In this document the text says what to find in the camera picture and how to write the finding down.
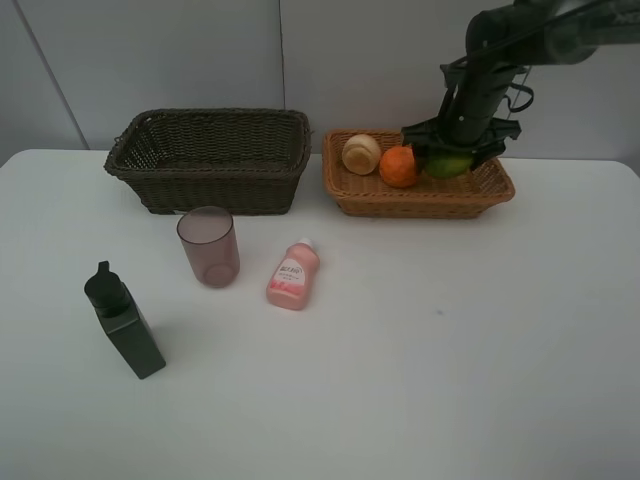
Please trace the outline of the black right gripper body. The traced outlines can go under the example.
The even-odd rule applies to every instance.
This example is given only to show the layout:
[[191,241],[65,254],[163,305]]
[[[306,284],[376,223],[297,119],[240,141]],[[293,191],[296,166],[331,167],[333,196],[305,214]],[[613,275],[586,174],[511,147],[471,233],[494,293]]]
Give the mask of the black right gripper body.
[[505,149],[507,139],[517,140],[521,134],[518,121],[490,118],[480,133],[472,132],[473,125],[464,120],[455,127],[446,127],[438,118],[403,127],[403,144],[411,146],[417,156],[435,153],[498,156]]

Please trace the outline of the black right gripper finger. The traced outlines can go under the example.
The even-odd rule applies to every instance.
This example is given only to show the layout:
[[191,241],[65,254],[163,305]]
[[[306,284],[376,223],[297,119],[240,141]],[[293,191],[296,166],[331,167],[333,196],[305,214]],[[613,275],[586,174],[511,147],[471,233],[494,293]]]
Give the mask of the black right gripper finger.
[[430,148],[428,145],[412,144],[411,150],[415,161],[416,173],[421,175],[428,164]]
[[502,155],[504,151],[504,147],[483,147],[473,154],[473,162],[470,166],[470,170],[475,171],[484,163]]

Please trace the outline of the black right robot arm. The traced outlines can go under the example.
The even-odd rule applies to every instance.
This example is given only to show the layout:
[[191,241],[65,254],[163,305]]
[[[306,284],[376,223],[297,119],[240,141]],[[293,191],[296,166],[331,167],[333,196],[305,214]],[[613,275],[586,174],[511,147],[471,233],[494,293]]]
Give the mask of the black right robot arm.
[[483,10],[468,25],[465,55],[441,67],[446,93],[438,115],[402,128],[403,143],[419,170],[436,154],[467,154],[477,169],[521,133],[518,121],[495,115],[516,76],[638,41],[636,1],[515,1]]

